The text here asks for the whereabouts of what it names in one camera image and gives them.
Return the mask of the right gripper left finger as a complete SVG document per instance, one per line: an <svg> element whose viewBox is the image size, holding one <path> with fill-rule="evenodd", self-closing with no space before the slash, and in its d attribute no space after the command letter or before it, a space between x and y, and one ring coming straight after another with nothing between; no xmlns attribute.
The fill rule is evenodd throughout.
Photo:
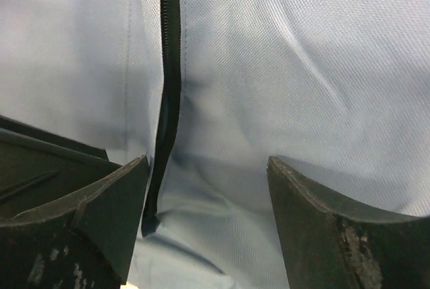
<svg viewBox="0 0 430 289"><path fill-rule="evenodd" d="M1 119L1 287L119 288L148 181L90 147Z"/></svg>

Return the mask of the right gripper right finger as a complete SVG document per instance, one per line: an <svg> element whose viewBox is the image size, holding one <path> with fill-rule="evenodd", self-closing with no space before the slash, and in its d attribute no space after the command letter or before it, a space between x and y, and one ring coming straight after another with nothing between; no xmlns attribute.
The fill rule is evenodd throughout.
<svg viewBox="0 0 430 289"><path fill-rule="evenodd" d="M271 156L267 180L291 288L428 288L429 218L376 208Z"/></svg>

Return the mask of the blue fabric backpack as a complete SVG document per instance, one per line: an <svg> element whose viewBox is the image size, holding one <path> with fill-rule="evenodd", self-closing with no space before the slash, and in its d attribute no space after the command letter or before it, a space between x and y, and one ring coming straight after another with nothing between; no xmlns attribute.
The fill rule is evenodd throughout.
<svg viewBox="0 0 430 289"><path fill-rule="evenodd" d="M140 288L287 288L266 178L429 213L429 0L1 0L1 114L154 164Z"/></svg>

